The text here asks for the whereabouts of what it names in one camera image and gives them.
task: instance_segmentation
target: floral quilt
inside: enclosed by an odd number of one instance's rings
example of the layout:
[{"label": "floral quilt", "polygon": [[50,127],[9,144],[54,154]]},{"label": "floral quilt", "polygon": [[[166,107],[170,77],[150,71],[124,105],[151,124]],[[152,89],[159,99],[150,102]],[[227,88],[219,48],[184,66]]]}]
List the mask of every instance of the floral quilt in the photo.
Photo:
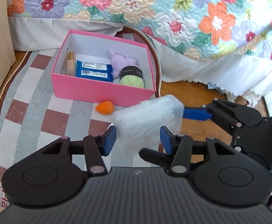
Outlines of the floral quilt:
[{"label": "floral quilt", "polygon": [[7,10],[126,24],[195,60],[237,51],[272,61],[272,0],[7,0]]}]

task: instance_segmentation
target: clear plastic bag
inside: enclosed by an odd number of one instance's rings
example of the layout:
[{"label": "clear plastic bag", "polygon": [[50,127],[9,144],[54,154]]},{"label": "clear plastic bag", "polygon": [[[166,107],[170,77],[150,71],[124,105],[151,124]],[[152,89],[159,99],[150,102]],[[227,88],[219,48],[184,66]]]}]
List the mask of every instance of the clear plastic bag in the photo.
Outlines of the clear plastic bag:
[{"label": "clear plastic bag", "polygon": [[160,127],[173,134],[180,133],[184,106],[173,95],[145,100],[116,111],[112,120],[117,131],[116,144],[124,153],[135,154],[140,149],[160,142]]}]

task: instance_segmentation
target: open box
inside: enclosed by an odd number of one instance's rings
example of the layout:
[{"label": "open box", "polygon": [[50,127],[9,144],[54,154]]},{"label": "open box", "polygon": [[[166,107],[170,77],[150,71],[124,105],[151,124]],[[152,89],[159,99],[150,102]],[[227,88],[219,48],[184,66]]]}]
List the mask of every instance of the open box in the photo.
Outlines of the open box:
[{"label": "open box", "polygon": [[[97,81],[65,75],[67,53],[73,51],[75,59],[93,63],[111,64],[108,51],[137,60],[142,70],[144,87],[136,88],[113,82]],[[70,30],[53,65],[52,83],[59,98],[101,103],[110,100],[115,105],[132,106],[149,99],[156,91],[153,67],[146,44],[118,37]]]}]

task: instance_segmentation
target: black yarn label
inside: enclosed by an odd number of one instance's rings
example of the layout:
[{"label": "black yarn label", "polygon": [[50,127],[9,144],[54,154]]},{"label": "black yarn label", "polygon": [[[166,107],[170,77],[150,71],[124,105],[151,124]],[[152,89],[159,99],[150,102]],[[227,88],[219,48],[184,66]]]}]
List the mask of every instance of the black yarn label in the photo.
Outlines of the black yarn label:
[{"label": "black yarn label", "polygon": [[141,79],[143,79],[142,77],[142,71],[137,67],[137,66],[126,66],[124,68],[122,68],[122,70],[119,73],[119,78],[120,80],[127,75],[134,75],[137,77],[140,77]]}]

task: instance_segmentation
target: beauty blender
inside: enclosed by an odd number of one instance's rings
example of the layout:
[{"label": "beauty blender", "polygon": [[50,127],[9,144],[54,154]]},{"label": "beauty blender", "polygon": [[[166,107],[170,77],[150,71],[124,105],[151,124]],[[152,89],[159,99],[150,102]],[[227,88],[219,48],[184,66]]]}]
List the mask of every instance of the beauty blender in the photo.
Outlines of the beauty blender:
[{"label": "beauty blender", "polygon": [[100,114],[112,114],[114,111],[114,104],[111,101],[104,101],[96,106],[96,111]]}]

